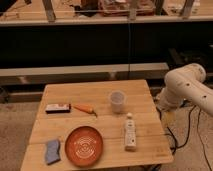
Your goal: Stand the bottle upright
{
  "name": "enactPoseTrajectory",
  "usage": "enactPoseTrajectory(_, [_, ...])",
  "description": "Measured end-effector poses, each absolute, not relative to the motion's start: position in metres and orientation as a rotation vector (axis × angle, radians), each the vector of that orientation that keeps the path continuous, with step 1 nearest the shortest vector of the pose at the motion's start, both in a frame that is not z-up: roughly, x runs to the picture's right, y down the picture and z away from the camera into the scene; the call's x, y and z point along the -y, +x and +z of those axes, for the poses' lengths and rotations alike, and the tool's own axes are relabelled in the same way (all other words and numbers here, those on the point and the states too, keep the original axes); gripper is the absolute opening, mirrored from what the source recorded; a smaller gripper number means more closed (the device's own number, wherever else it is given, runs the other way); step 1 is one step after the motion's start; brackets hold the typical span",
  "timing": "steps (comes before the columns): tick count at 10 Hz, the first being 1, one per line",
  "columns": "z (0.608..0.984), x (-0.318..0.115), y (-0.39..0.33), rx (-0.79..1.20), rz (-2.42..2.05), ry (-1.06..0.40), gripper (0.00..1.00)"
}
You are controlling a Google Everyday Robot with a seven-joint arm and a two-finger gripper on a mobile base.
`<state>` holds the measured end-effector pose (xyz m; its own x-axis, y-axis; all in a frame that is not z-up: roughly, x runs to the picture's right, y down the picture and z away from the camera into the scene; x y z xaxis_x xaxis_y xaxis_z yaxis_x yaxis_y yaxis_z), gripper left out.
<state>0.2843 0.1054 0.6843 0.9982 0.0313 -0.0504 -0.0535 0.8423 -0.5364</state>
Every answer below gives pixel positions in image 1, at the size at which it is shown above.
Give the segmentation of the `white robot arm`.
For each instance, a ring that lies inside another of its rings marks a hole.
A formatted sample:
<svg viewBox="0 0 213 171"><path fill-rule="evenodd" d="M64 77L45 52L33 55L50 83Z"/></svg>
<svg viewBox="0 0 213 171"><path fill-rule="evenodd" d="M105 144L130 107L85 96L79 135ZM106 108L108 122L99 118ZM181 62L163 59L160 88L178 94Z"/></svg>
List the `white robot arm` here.
<svg viewBox="0 0 213 171"><path fill-rule="evenodd" d="M165 87L158 95L158 107L172 111L187 99L213 117L213 89L203 84L205 79L206 71L197 63L170 70L164 77Z"/></svg>

